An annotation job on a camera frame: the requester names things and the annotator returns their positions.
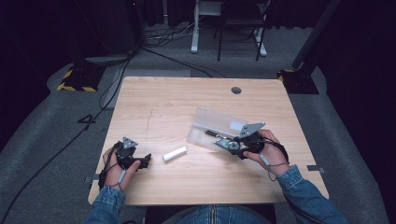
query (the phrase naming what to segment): black cable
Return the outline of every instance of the black cable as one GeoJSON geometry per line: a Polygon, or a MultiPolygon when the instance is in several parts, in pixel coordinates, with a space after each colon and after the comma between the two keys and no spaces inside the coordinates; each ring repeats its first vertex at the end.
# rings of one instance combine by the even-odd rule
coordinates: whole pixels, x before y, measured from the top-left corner
{"type": "MultiPolygon", "coordinates": [[[[130,57],[128,62],[125,64],[125,66],[123,67],[122,70],[122,75],[125,72],[125,69],[128,65],[128,63],[131,61],[133,57],[130,57]]],[[[81,131],[78,132],[78,134],[76,134],[72,140],[70,140],[61,150],[59,150],[54,156],[52,156],[44,165],[41,166],[40,169],[38,169],[38,171],[36,171],[32,177],[30,177],[30,179],[28,181],[26,181],[26,183],[22,186],[22,188],[20,189],[20,191],[18,191],[18,193],[15,195],[15,197],[13,198],[11,204],[8,206],[7,211],[5,212],[5,214],[3,215],[1,224],[5,224],[6,222],[6,218],[8,216],[9,211],[11,210],[12,206],[14,205],[14,203],[17,201],[17,199],[20,197],[20,195],[22,194],[22,192],[26,189],[26,187],[30,184],[30,182],[32,182],[32,180],[38,176],[41,171],[44,170],[44,168],[46,168],[56,157],[58,157],[62,152],[64,152],[74,141],[76,141],[76,139],[79,138],[79,136],[102,114],[102,112],[106,109],[106,107],[108,107],[108,105],[110,104],[111,100],[114,98],[115,94],[113,94],[113,96],[111,97],[111,99],[107,102],[107,104],[104,106],[104,108],[102,108],[94,117],[93,119],[91,119],[85,126],[84,128],[81,129],[81,131]]]]}
{"type": "Polygon", "coordinates": [[[114,150],[116,149],[116,147],[118,147],[118,144],[115,144],[111,150],[110,150],[110,154],[107,157],[107,160],[105,162],[105,167],[103,168],[102,172],[99,174],[99,190],[101,190],[104,186],[105,186],[105,182],[106,182],[106,178],[107,178],[107,171],[109,171],[111,168],[114,167],[114,165],[112,165],[110,168],[107,169],[108,164],[110,163],[111,157],[113,156],[114,150]]]}
{"type": "Polygon", "coordinates": [[[175,32],[173,32],[173,33],[171,33],[169,35],[164,35],[164,36],[158,38],[158,43],[157,44],[149,44],[149,43],[147,43],[146,47],[147,48],[163,47],[163,46],[169,44],[170,42],[172,42],[174,40],[182,39],[182,38],[184,38],[184,37],[186,37],[188,35],[192,35],[192,33],[188,33],[188,34],[182,35],[182,34],[176,34],[175,32]]]}
{"type": "Polygon", "coordinates": [[[211,76],[209,73],[207,73],[206,71],[204,71],[204,70],[202,70],[202,69],[199,69],[199,68],[197,68],[197,67],[194,67],[194,66],[200,66],[200,65],[196,65],[196,64],[193,64],[193,63],[186,63],[186,62],[183,62],[183,61],[181,61],[181,60],[179,60],[179,59],[175,59],[175,58],[171,58],[171,57],[165,56],[165,55],[163,55],[163,54],[161,54],[161,53],[155,52],[155,51],[150,50],[150,49],[146,49],[146,48],[144,48],[144,47],[142,47],[142,49],[145,50],[145,51],[147,51],[147,52],[149,52],[149,53],[152,53],[152,54],[158,55],[158,56],[160,56],[160,57],[163,57],[163,58],[165,58],[165,59],[168,59],[168,60],[170,60],[170,61],[172,61],[172,62],[183,64],[183,65],[185,65],[185,66],[188,66],[188,67],[190,67],[190,68],[193,68],[193,69],[195,69],[195,70],[198,70],[198,71],[200,71],[200,72],[206,74],[206,75],[209,76],[209,77],[212,77],[212,76],[211,76]]]}
{"type": "Polygon", "coordinates": [[[106,90],[102,93],[102,95],[100,96],[100,98],[99,98],[99,107],[100,107],[101,109],[104,108],[104,107],[102,107],[102,106],[100,105],[100,102],[102,101],[102,98],[103,98],[103,96],[105,95],[105,93],[108,92],[108,90],[110,90],[110,88],[111,88],[111,87],[113,86],[113,84],[117,81],[117,79],[119,80],[119,83],[122,81],[123,74],[122,74],[122,76],[120,76],[120,71],[121,71],[121,68],[122,68],[123,66],[124,66],[124,64],[122,64],[121,67],[119,68],[119,72],[118,72],[117,77],[114,78],[113,82],[111,82],[111,84],[107,87],[107,89],[106,89],[106,90]]]}
{"type": "Polygon", "coordinates": [[[267,143],[267,144],[273,145],[274,147],[277,147],[277,148],[279,148],[281,150],[282,150],[282,148],[283,149],[285,148],[284,146],[280,145],[278,142],[275,142],[274,140],[272,140],[270,138],[266,138],[266,137],[263,137],[263,138],[266,139],[266,140],[253,141],[252,143],[267,143]]]}
{"type": "Polygon", "coordinates": [[[114,163],[112,166],[110,166],[110,168],[107,169],[107,172],[108,172],[109,170],[111,170],[111,168],[113,168],[115,165],[118,165],[118,163],[114,163]]]}
{"type": "Polygon", "coordinates": [[[109,67],[109,66],[113,66],[113,65],[120,64],[120,63],[126,63],[126,62],[128,62],[128,59],[129,59],[131,56],[132,56],[132,53],[126,55],[125,58],[116,59],[116,60],[112,60],[112,61],[106,61],[106,62],[92,62],[92,61],[88,61],[88,60],[87,60],[87,61],[88,61],[89,63],[93,64],[93,66],[95,66],[95,67],[109,67]]]}

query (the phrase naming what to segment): table top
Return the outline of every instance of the table top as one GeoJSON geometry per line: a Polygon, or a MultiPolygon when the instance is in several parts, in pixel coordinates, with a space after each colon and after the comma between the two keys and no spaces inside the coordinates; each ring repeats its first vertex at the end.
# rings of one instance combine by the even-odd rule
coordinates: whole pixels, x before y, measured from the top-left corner
{"type": "MultiPolygon", "coordinates": [[[[303,177],[329,197],[319,171],[308,171],[315,160],[294,113],[289,96],[276,79],[126,77],[102,154],[123,136],[139,145],[134,157],[151,153],[148,169],[140,169],[125,189],[126,204],[209,204],[285,202],[277,182],[260,165],[240,160],[225,150],[187,141],[197,107],[247,120],[265,122],[297,164],[303,177]],[[232,87],[241,89],[234,94],[232,87]],[[187,154],[168,162],[163,155],[180,147],[187,154]]],[[[96,173],[104,164],[99,158],[96,173]]],[[[92,185],[89,202],[99,193],[92,185]]]]}

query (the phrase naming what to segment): small white box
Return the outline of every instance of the small white box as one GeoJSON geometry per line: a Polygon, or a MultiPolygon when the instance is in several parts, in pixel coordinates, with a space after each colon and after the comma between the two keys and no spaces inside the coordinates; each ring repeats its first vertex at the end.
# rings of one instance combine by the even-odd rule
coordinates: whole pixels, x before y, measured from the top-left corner
{"type": "Polygon", "coordinates": [[[163,160],[164,161],[170,161],[173,158],[179,157],[183,154],[187,153],[187,148],[186,147],[181,147],[179,149],[176,149],[174,151],[169,152],[168,154],[163,155],[163,160]]]}

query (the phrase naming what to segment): transparent box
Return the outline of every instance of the transparent box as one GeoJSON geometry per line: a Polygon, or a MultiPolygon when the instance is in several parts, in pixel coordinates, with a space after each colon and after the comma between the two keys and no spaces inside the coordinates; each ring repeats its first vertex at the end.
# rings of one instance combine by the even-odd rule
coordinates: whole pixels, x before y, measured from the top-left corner
{"type": "Polygon", "coordinates": [[[248,124],[247,120],[197,107],[187,141],[208,149],[222,150],[213,143],[219,138],[205,132],[211,131],[224,137],[234,138],[239,135],[245,124],[248,124]]]}

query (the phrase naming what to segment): cable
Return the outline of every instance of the cable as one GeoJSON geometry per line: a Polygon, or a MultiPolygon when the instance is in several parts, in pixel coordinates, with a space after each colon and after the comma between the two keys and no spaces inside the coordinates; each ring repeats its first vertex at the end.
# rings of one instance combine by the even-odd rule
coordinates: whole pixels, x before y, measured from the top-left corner
{"type": "Polygon", "coordinates": [[[117,65],[120,63],[125,63],[128,61],[128,59],[132,56],[131,54],[128,54],[125,56],[125,58],[122,59],[117,59],[117,60],[112,60],[112,61],[106,61],[106,62],[94,62],[94,61],[90,61],[87,60],[89,63],[93,64],[93,66],[95,67],[109,67],[109,66],[113,66],[113,65],[117,65]]]}
{"type": "MultiPolygon", "coordinates": [[[[170,60],[170,61],[172,61],[172,62],[183,64],[183,65],[185,65],[185,66],[188,66],[188,67],[190,67],[190,68],[193,68],[193,69],[195,69],[195,70],[198,70],[198,71],[200,71],[200,72],[206,74],[206,75],[209,76],[209,77],[212,77],[212,76],[211,76],[209,73],[207,73],[206,71],[197,68],[197,67],[203,67],[203,66],[196,65],[196,64],[193,64],[193,63],[183,62],[183,61],[181,61],[181,60],[179,60],[179,59],[175,59],[175,58],[171,58],[171,57],[165,56],[165,55],[163,55],[163,54],[161,54],[161,53],[152,51],[152,50],[150,50],[150,49],[146,49],[146,48],[144,48],[144,47],[142,47],[142,49],[145,50],[145,51],[147,51],[147,52],[149,52],[149,53],[152,53],[152,54],[161,56],[161,57],[163,57],[163,58],[165,58],[165,59],[168,59],[168,60],[170,60]]],[[[216,71],[216,70],[214,70],[214,69],[211,69],[211,68],[208,68],[208,67],[204,67],[204,68],[209,69],[209,70],[212,70],[212,71],[215,71],[215,72],[219,73],[220,75],[222,75],[223,77],[226,77],[226,76],[224,76],[222,73],[220,73],[220,72],[218,72],[218,71],[216,71]]]]}
{"type": "MultiPolygon", "coordinates": [[[[128,62],[125,64],[125,66],[123,67],[122,70],[122,75],[125,72],[125,69],[128,65],[128,63],[131,61],[133,57],[130,57],[128,62]]],[[[20,195],[22,194],[22,192],[26,189],[26,187],[32,182],[32,180],[38,176],[41,171],[44,170],[44,168],[46,168],[56,157],[58,157],[62,152],[64,152],[74,141],[76,141],[76,139],[79,138],[79,136],[102,114],[102,112],[106,109],[106,107],[108,107],[108,105],[110,104],[111,100],[114,98],[115,94],[113,94],[113,96],[111,97],[111,99],[107,102],[107,104],[104,106],[104,108],[102,108],[94,117],[93,119],[91,119],[85,126],[84,128],[82,128],[78,134],[76,134],[72,140],[70,140],[61,150],[59,150],[54,156],[52,156],[44,165],[42,165],[40,167],[40,169],[38,169],[33,175],[32,177],[30,177],[30,179],[28,181],[26,181],[26,183],[22,186],[22,188],[20,189],[20,191],[18,191],[18,193],[15,195],[15,197],[12,199],[11,204],[8,206],[7,211],[5,212],[1,224],[5,224],[6,222],[6,218],[8,216],[9,211],[11,210],[12,206],[14,205],[14,203],[17,201],[17,199],[20,197],[20,195]]]]}
{"type": "Polygon", "coordinates": [[[107,157],[107,160],[106,160],[106,162],[105,162],[105,167],[103,168],[102,172],[99,174],[99,183],[98,183],[98,185],[99,185],[99,190],[101,190],[101,189],[105,186],[105,182],[106,182],[106,178],[107,178],[107,172],[108,172],[111,168],[113,168],[114,165],[116,165],[116,164],[114,164],[114,165],[112,165],[110,168],[107,169],[107,166],[108,166],[108,164],[110,163],[111,157],[113,156],[114,150],[115,150],[118,146],[119,146],[119,144],[117,143],[117,144],[115,144],[115,145],[111,148],[110,153],[109,153],[109,155],[108,155],[108,157],[107,157]]]}
{"type": "Polygon", "coordinates": [[[122,77],[123,77],[123,74],[122,74],[122,76],[120,77],[120,70],[121,70],[121,68],[124,66],[124,64],[122,64],[121,65],[121,67],[119,68],[119,74],[117,75],[117,77],[113,80],[113,82],[107,87],[107,89],[102,93],[102,95],[100,96],[100,98],[99,98],[99,107],[101,108],[101,109],[104,109],[104,107],[102,107],[101,105],[100,105],[100,102],[102,101],[102,98],[103,98],[103,96],[105,95],[105,93],[106,92],[108,92],[108,90],[110,90],[110,88],[113,86],[113,84],[117,81],[117,79],[119,80],[119,82],[121,82],[122,81],[122,77]]]}
{"type": "Polygon", "coordinates": [[[193,27],[193,25],[195,24],[195,22],[191,23],[189,26],[187,26],[186,28],[180,28],[182,31],[181,32],[177,32],[177,31],[173,31],[171,34],[167,35],[167,31],[169,31],[169,29],[166,29],[165,32],[163,32],[161,35],[155,35],[155,36],[146,36],[146,39],[148,40],[154,40],[154,39],[159,39],[157,44],[149,44],[147,43],[145,45],[145,47],[147,48],[157,48],[157,47],[163,47],[165,45],[167,45],[168,43],[170,43],[173,40],[179,40],[182,39],[188,35],[192,35],[193,33],[188,33],[188,34],[183,34],[186,31],[191,30],[193,27]]]}
{"type": "Polygon", "coordinates": [[[276,177],[274,179],[271,177],[270,168],[280,166],[280,165],[286,165],[286,164],[289,165],[290,162],[287,161],[287,162],[282,162],[282,163],[276,164],[276,165],[271,165],[271,164],[267,165],[268,166],[268,177],[270,178],[271,181],[276,181],[276,177]]]}

